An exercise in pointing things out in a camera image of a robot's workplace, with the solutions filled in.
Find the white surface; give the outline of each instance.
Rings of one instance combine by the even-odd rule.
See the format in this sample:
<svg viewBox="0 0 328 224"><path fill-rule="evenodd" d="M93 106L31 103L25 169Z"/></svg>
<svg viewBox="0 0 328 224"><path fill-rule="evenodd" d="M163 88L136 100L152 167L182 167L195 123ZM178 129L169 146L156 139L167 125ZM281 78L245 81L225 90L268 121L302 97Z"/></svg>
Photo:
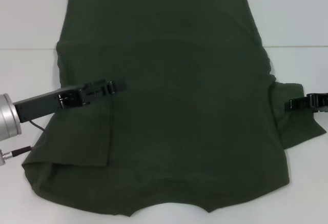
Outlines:
<svg viewBox="0 0 328 224"><path fill-rule="evenodd" d="M249 0L266 46L328 45L328 0ZM13 101L59 87L56 54L67 0L0 0L0 93ZM281 82L302 83L305 92L328 92L328 48L267 48ZM45 126L50 116L36 122ZM328 130L328 115L316 114ZM0 142L3 151L34 144L40 131L22 125L23 135ZM327 223L328 135L287 150L292 182L257 200L218 209L167 203L124 216L88 213L37 197L21 163L0 167L0 223L277 224Z"/></svg>

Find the green cloth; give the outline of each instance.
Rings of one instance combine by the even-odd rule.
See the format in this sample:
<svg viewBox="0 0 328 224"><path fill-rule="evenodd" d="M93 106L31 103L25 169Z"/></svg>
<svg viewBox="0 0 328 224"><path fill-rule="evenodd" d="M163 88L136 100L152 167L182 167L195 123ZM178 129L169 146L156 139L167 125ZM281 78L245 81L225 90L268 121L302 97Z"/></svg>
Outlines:
<svg viewBox="0 0 328 224"><path fill-rule="evenodd" d="M55 114L23 163L62 205L210 212L288 184L284 149L325 133L311 111L284 112L303 89L270 75L247 0L69 0L57 52L63 87L128 88Z"/></svg>

